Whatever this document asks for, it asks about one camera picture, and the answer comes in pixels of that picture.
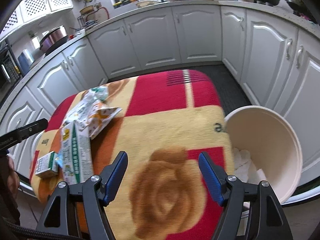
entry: floor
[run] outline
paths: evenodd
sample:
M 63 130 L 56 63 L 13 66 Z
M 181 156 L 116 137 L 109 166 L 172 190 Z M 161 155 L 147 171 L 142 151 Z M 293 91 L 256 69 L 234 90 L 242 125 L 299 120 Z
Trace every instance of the floor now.
M 211 78 L 220 96 L 225 115 L 241 106 L 250 105 L 250 102 L 241 87 L 224 65 L 196 66 L 181 69 L 198 70 Z M 44 207 L 35 197 L 31 197 L 21 192 L 18 194 L 17 203 L 21 213 L 21 226 L 35 228 L 36 221 L 33 218 L 28 203 L 31 205 L 38 219 L 40 218 Z M 320 221 L 319 206 L 320 199 L 299 206 L 284 208 L 294 240 L 307 240 L 310 237 Z

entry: blue gripper pad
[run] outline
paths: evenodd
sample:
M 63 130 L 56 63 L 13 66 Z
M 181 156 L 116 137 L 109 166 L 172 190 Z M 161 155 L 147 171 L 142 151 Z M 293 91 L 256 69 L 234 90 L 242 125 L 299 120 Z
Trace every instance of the blue gripper pad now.
M 213 199 L 213 201 L 217 202 L 219 206 L 224 206 L 226 199 L 222 194 L 221 182 L 217 177 L 216 172 L 213 170 L 214 168 L 222 169 L 222 167 L 215 165 L 210 159 L 211 163 L 209 163 L 207 158 L 210 158 L 207 153 L 200 153 L 199 155 L 199 168 L 204 178 L 204 181 L 207 185 L 209 193 Z
M 117 163 L 115 163 L 115 165 L 116 167 L 113 169 L 113 173 L 111 174 L 106 184 L 106 195 L 103 199 L 105 206 L 107 206 L 111 201 L 113 201 L 116 198 L 121 181 L 128 166 L 128 155 L 126 152 L 123 152 L 120 159 Z

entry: rose pattern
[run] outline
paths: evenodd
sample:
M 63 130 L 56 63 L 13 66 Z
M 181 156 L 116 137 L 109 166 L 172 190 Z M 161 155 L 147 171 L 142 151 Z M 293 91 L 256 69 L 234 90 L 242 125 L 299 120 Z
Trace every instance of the rose pattern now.
M 197 161 L 187 160 L 184 147 L 154 151 L 135 174 L 129 200 L 140 239 L 164 240 L 192 228 L 206 201 Z

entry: red pipe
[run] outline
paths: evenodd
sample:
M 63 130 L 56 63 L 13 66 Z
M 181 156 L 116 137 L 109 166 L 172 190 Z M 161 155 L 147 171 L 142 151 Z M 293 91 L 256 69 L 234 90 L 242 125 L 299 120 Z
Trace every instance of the red pipe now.
M 85 21 L 86 21 L 86 22 L 88 21 L 88 16 L 89 16 L 89 15 L 96 13 L 96 12 L 99 11 L 100 9 L 104 9 L 104 10 L 106 11 L 107 16 L 108 16 L 108 20 L 109 20 L 109 19 L 110 19 L 110 15 L 109 15 L 109 12 L 108 12 L 107 8 L 105 8 L 105 7 L 100 7 L 100 8 L 99 8 L 98 10 L 96 10 L 95 12 L 92 12 L 92 13 L 88 14 L 88 15 L 86 16 L 86 18 L 85 18 Z

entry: snack bag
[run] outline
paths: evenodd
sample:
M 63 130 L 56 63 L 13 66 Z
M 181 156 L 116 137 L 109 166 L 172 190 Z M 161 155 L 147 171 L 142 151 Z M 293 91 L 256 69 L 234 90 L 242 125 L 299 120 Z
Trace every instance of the snack bag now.
M 89 137 L 93 140 L 122 110 L 120 107 L 108 107 L 104 102 L 107 97 L 108 88 L 105 86 L 88 90 L 84 98 L 67 113 L 63 124 L 77 120 L 82 129 L 89 128 Z

